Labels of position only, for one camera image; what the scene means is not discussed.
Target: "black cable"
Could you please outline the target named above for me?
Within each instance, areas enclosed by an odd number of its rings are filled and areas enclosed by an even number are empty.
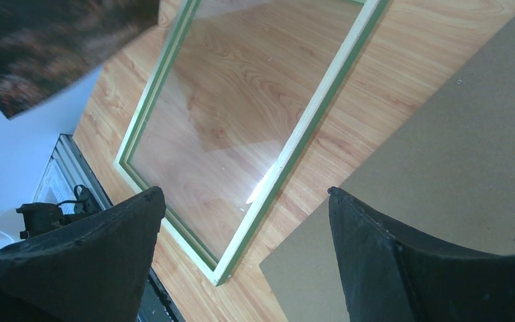
[[[84,188],[86,188],[86,186],[84,186],[83,184],[76,185],[74,187],[74,189],[72,190],[72,192],[74,193],[74,197],[76,197],[76,198],[78,198],[78,187],[81,188],[82,190],[84,190]],[[74,203],[74,204],[85,203],[86,201],[88,201],[88,199],[90,199],[90,197],[87,197],[84,200],[65,200],[65,201],[62,201],[61,203],[57,203],[56,206],[59,207],[61,205],[67,204],[67,203]]]

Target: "wooden frame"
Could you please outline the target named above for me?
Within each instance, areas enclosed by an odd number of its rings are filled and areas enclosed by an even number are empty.
[[[133,114],[127,133],[117,153],[114,166],[136,193],[147,189],[149,184],[128,161],[133,155],[135,146],[151,114],[154,101],[160,94],[166,77],[171,70],[174,58],[180,49],[182,40],[200,2],[201,0],[184,0],[172,32],[167,37],[162,53],[158,58],[156,69],[152,73],[139,100],[137,109]],[[264,183],[263,192],[251,204],[246,216],[218,261],[212,260],[212,256],[209,255],[209,252],[204,249],[201,243],[197,242],[196,237],[189,233],[188,228],[180,223],[177,216],[171,210],[167,209],[162,225],[215,286],[224,283],[229,277],[242,251],[259,225],[260,219],[268,210],[284,179],[332,101],[350,66],[360,53],[363,44],[384,11],[387,2],[388,0],[365,0],[347,37],[341,44],[340,49],[304,110],[302,117],[299,119],[294,131],[275,161],[272,167],[272,175]]]

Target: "white wall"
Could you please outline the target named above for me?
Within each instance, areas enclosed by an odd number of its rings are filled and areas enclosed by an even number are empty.
[[[32,202],[58,136],[74,133],[99,70],[13,119],[0,112],[0,212]]]

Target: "black device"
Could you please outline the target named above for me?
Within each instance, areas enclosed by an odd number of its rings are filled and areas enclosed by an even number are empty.
[[[100,212],[100,206],[92,192],[87,187],[79,184],[74,187],[75,200],[62,201],[61,203],[26,203],[17,208],[17,213],[23,215],[25,230],[20,232],[21,239],[28,239],[43,233],[48,233],[70,223],[84,219]],[[63,214],[61,205],[74,204],[73,214]]]
[[[154,187],[2,248],[0,321],[135,321],[165,210]]]
[[[329,193],[350,321],[515,321],[515,255],[464,248]]]

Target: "brown cardboard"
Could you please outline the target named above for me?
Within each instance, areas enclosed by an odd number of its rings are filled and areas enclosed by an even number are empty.
[[[515,18],[342,185],[468,248],[515,254]],[[260,265],[289,321],[347,321],[325,201]]]

